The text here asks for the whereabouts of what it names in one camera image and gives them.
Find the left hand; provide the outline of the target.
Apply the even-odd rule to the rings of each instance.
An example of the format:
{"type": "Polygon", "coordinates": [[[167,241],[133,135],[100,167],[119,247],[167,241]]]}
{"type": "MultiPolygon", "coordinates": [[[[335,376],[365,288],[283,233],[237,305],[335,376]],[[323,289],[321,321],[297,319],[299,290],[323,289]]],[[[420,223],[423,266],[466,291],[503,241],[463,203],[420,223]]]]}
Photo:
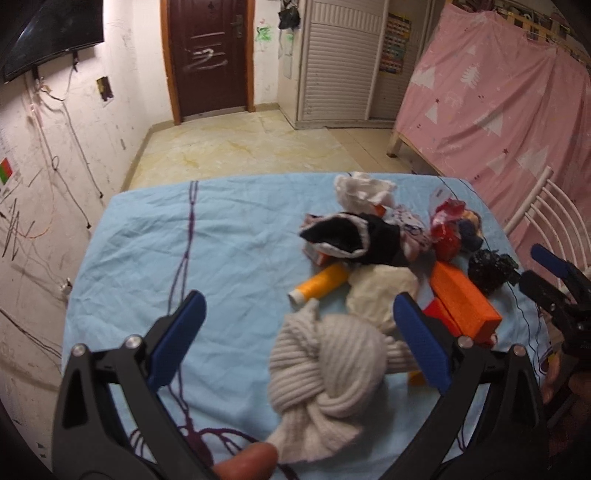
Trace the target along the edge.
{"type": "Polygon", "coordinates": [[[212,470],[221,480],[269,480],[277,465],[276,448],[266,442],[250,445],[212,470]]]}

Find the right hand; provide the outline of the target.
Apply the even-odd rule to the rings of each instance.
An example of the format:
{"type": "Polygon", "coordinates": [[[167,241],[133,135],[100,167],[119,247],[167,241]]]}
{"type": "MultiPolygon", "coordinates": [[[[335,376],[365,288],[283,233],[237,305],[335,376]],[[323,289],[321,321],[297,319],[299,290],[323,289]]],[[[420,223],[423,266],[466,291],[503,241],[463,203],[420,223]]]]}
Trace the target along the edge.
{"type": "Polygon", "coordinates": [[[556,355],[550,362],[549,370],[541,387],[544,404],[547,404],[552,400],[559,389],[560,380],[566,380],[570,391],[584,404],[590,405],[590,373],[572,373],[570,377],[567,378],[566,357],[564,355],[556,355]]]}

